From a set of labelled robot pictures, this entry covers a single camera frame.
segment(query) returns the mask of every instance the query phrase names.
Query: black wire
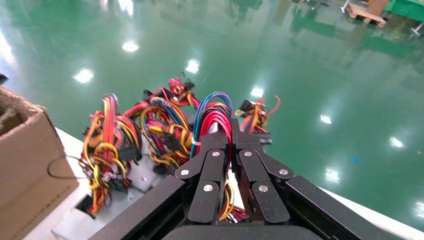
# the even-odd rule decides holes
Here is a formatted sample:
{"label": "black wire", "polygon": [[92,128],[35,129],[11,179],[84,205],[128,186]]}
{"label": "black wire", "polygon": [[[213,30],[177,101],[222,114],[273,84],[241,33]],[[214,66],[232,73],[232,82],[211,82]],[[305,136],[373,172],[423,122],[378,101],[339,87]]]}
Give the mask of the black wire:
{"label": "black wire", "polygon": [[[65,155],[65,159],[66,158],[73,158],[73,159],[76,159],[76,160],[78,160],[79,162],[81,162],[81,159],[80,158],[78,158],[78,157],[75,157],[75,156],[70,156],[70,155]],[[53,175],[51,172],[50,172],[50,168],[52,167],[52,165],[56,162],[56,161],[58,161],[58,160],[61,160],[61,159],[63,159],[63,156],[60,156],[60,157],[57,157],[57,158],[53,158],[49,163],[48,163],[48,165],[47,165],[47,174],[50,176],[50,177],[52,177],[52,178],[54,178],[54,179],[62,179],[62,180],[72,180],[72,179],[87,179],[86,177],[80,177],[80,176],[57,176],[57,175]]]}

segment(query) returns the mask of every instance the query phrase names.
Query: electrical wire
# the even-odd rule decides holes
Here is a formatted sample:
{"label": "electrical wire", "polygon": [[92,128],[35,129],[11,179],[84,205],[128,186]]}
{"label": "electrical wire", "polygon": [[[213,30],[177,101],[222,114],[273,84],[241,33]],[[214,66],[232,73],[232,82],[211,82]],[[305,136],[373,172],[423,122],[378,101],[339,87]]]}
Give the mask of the electrical wire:
{"label": "electrical wire", "polygon": [[268,123],[268,118],[277,111],[281,104],[280,98],[277,95],[275,95],[275,97],[277,98],[277,104],[271,111],[269,111],[268,107],[264,104],[264,98],[259,98],[256,102],[252,103],[253,109],[248,112],[237,110],[235,112],[236,116],[244,115],[244,120],[241,122],[240,130],[248,134],[268,133],[264,129]]}
{"label": "electrical wire", "polygon": [[[131,182],[127,176],[131,162],[138,161],[142,148],[139,127],[129,117],[118,114],[118,98],[114,94],[106,94],[102,105],[102,111],[92,115],[78,162],[92,190],[93,203],[88,210],[91,215],[108,205],[105,199],[109,189],[129,187]],[[125,154],[128,149],[134,150],[132,154]]]}

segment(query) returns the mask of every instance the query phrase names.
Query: green epoxy floor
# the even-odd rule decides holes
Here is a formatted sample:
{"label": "green epoxy floor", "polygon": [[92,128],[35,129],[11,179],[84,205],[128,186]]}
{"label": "green epoxy floor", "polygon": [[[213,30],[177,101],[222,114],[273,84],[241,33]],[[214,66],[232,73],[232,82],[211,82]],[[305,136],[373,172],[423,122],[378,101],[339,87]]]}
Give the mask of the green epoxy floor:
{"label": "green epoxy floor", "polygon": [[[200,99],[223,91],[238,106],[261,89],[272,106],[278,95],[269,155],[424,231],[424,38],[411,36],[415,22],[367,26],[341,5],[2,1],[0,72],[79,139],[103,94],[117,94],[123,111],[188,66]],[[138,49],[124,51],[127,42]],[[76,81],[82,70],[89,82]]]}

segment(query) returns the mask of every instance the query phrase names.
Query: black connector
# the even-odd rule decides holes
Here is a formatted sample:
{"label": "black connector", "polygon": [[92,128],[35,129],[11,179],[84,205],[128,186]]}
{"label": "black connector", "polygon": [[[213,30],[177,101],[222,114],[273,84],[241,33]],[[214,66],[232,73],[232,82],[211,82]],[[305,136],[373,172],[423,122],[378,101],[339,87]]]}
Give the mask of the black connector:
{"label": "black connector", "polygon": [[89,127],[86,127],[85,129],[84,129],[84,131],[82,132],[82,135],[87,135],[87,133],[88,133],[88,131],[89,131]]}
{"label": "black connector", "polygon": [[76,209],[80,210],[81,212],[84,212],[88,214],[92,219],[95,219],[96,217],[90,213],[90,208],[93,205],[93,198],[89,195],[85,196],[84,199],[76,205]]}
{"label": "black connector", "polygon": [[0,85],[5,84],[8,80],[9,78],[7,76],[0,73]]}
{"label": "black connector", "polygon": [[143,90],[143,100],[146,102],[150,102],[150,99],[153,96],[153,92],[149,90]]}
{"label": "black connector", "polygon": [[168,172],[168,169],[164,164],[159,164],[153,167],[153,172],[155,174],[164,175]]}
{"label": "black connector", "polygon": [[271,133],[253,133],[252,136],[258,137],[259,142],[262,145],[273,144],[273,137],[271,136]]}
{"label": "black connector", "polygon": [[180,151],[182,152],[182,147],[180,141],[173,135],[168,132],[163,133],[163,140],[165,142],[165,145],[168,147],[168,149],[171,152]]}
{"label": "black connector", "polygon": [[190,81],[190,79],[187,79],[187,81],[183,84],[184,91],[190,91],[195,87],[195,84]]}
{"label": "black connector", "polygon": [[118,155],[119,155],[119,159],[122,161],[133,160],[133,159],[136,159],[136,161],[138,161],[142,158],[141,151],[137,151],[135,145],[131,145],[123,149],[119,149]]}
{"label": "black connector", "polygon": [[248,112],[250,112],[254,109],[255,109],[255,105],[248,100],[244,100],[243,104],[241,104],[241,106],[239,108],[240,111],[243,111],[245,113],[248,113]]}
{"label": "black connector", "polygon": [[163,91],[162,90],[157,91],[157,93],[155,94],[155,96],[156,97],[159,97],[159,98],[166,99],[165,94],[168,97],[168,99],[172,99],[172,98],[175,97],[175,94],[173,94],[171,91],[169,91],[166,88],[163,88]]}

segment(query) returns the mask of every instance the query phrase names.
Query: red wire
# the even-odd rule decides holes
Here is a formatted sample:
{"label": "red wire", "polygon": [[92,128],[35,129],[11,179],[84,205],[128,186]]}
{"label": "red wire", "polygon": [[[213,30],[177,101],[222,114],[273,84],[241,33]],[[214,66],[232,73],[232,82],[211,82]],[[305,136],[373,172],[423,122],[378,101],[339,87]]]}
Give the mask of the red wire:
{"label": "red wire", "polygon": [[274,96],[277,98],[277,104],[275,105],[275,107],[271,111],[269,111],[268,115],[275,113],[277,111],[277,109],[280,107],[280,104],[281,104],[280,98],[277,95],[274,95]]}
{"label": "red wire", "polygon": [[158,89],[156,89],[156,90],[154,91],[153,95],[155,95],[156,93],[158,93],[160,90],[162,90],[162,93],[163,93],[163,95],[165,96],[165,99],[169,102],[170,100],[169,100],[169,98],[168,98],[168,96],[167,96],[167,93],[165,92],[165,90],[164,90],[164,88],[163,88],[163,87],[159,87]]}
{"label": "red wire", "polygon": [[[203,123],[201,125],[200,128],[200,138],[199,140],[201,140],[202,136],[207,134],[209,132],[209,129],[211,128],[213,123],[218,123],[218,125],[220,125],[224,131],[225,134],[228,137],[228,145],[229,145],[229,155],[231,156],[232,154],[232,137],[231,137],[231,125],[230,125],[230,121],[229,119],[222,113],[219,111],[212,111],[211,113],[209,113],[205,119],[203,120]],[[196,149],[196,154],[199,153],[200,148],[198,147]]]}

